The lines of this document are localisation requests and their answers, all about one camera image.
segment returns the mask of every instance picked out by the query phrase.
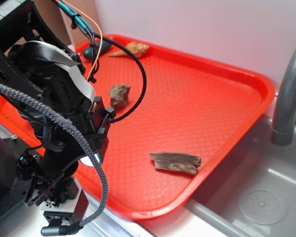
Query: white wall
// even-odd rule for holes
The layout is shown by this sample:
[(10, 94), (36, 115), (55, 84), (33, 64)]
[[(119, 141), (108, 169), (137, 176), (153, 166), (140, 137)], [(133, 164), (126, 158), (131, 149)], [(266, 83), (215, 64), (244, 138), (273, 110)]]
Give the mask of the white wall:
[(262, 73), (278, 88), (296, 48), (296, 0), (95, 0), (120, 34)]

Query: faucet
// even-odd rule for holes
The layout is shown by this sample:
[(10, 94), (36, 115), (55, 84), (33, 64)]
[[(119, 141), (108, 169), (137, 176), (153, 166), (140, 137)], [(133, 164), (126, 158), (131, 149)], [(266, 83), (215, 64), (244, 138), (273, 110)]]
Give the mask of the faucet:
[(287, 146), (293, 140), (296, 125), (296, 50), (287, 66), (278, 93), (270, 140), (278, 146)]

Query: orange tray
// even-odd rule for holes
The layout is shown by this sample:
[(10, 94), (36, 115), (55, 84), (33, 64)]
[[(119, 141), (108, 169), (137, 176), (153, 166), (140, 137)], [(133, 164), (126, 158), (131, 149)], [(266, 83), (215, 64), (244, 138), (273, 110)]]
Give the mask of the orange tray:
[[(110, 36), (122, 45), (134, 41)], [(146, 96), (128, 118), (112, 124), (103, 169), (109, 182), (108, 207), (133, 220), (148, 220), (181, 207), (206, 177), (262, 115), (274, 99), (273, 84), (264, 76), (212, 60), (150, 45), (140, 58), (148, 77)], [(77, 47), (82, 52), (88, 43)], [(100, 57), (97, 95), (110, 106), (109, 89), (130, 85), (128, 106), (142, 89), (142, 77), (129, 57)], [(90, 61), (82, 57), (90, 69)], [(0, 98), (0, 122), (29, 145), (38, 144), (29, 124)], [(202, 157), (196, 176), (156, 170), (152, 152), (180, 152)], [(92, 167), (75, 174), (84, 189), (101, 197)]]

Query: braided cable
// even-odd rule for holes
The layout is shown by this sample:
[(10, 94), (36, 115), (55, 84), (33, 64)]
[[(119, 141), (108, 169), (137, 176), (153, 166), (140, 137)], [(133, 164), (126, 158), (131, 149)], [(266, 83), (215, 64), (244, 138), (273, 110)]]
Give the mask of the braided cable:
[(32, 97), (18, 90), (15, 90), (8, 86), (0, 84), (0, 93), (6, 94), (12, 98), (22, 101), (27, 105), (31, 106), (32, 108), (42, 112), (44, 115), (49, 117), (52, 121), (54, 121), (55, 123), (63, 127), (64, 130), (66, 130), (75, 140), (77, 140), (79, 145), (82, 147), (86, 155), (91, 160), (94, 168), (96, 169), (100, 177), (101, 184), (102, 184), (102, 197), (101, 197), (99, 208), (95, 213), (93, 213), (86, 219), (82, 220), (79, 223), (79, 226), (83, 227), (89, 222), (93, 221), (98, 216), (100, 216), (100, 214), (104, 211), (104, 208), (108, 200), (108, 193), (109, 193), (108, 181), (106, 179), (105, 173), (102, 170), (100, 164), (97, 162), (94, 156), (94, 152), (92, 151), (88, 141), (83, 137), (81, 132), (76, 129), (76, 127), (72, 124), (72, 122), (69, 119), (64, 118), (62, 115), (52, 110), (49, 106), (33, 99)]

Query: sink basin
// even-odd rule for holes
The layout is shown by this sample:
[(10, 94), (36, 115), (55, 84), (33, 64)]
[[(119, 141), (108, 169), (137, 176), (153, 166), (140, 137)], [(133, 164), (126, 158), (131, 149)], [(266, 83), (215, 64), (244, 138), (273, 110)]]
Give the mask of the sink basin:
[(296, 129), (278, 147), (270, 124), (262, 116), (192, 196), (233, 229), (228, 236), (296, 237)]

